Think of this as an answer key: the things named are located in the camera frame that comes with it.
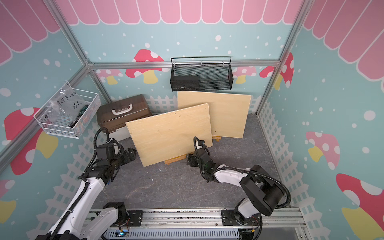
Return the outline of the plywood board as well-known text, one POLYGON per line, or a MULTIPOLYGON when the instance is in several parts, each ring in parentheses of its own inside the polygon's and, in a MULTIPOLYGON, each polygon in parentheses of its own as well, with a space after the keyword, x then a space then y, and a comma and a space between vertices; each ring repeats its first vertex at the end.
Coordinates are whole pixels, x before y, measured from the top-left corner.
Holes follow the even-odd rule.
POLYGON ((252 96, 209 92, 178 92, 178 108, 209 104, 212 135, 243 138, 252 96))
POLYGON ((126 123, 144 167, 195 150, 194 137, 213 146, 209 104, 201 104, 126 123))

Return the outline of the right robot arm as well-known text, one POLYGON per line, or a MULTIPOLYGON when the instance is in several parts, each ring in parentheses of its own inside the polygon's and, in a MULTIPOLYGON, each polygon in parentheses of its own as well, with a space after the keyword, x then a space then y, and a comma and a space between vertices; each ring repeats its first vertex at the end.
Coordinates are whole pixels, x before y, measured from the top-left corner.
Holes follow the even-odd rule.
POLYGON ((193 154, 187 155, 187 165, 199 168, 200 175, 208 182, 230 184, 240 187, 246 194, 230 215, 240 225, 245 225, 258 216, 271 216, 276 209, 290 205, 292 197, 289 189, 273 178, 260 165, 240 169, 215 163, 210 151, 198 137, 194 137, 193 154))

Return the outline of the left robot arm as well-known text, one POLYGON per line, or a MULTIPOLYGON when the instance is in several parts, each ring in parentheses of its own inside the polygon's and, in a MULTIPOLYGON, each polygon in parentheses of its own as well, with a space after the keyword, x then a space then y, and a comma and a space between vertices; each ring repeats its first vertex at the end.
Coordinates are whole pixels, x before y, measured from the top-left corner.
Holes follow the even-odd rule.
POLYGON ((96 135, 104 132, 105 144, 93 142, 94 154, 85 171, 78 177, 78 191, 59 220, 38 240, 98 240, 112 225, 121 226, 130 219, 123 202, 107 203, 102 211, 87 226, 84 226, 91 207, 104 187, 113 183, 121 166, 136 159, 137 151, 124 149, 111 138, 107 128, 100 128, 96 135))

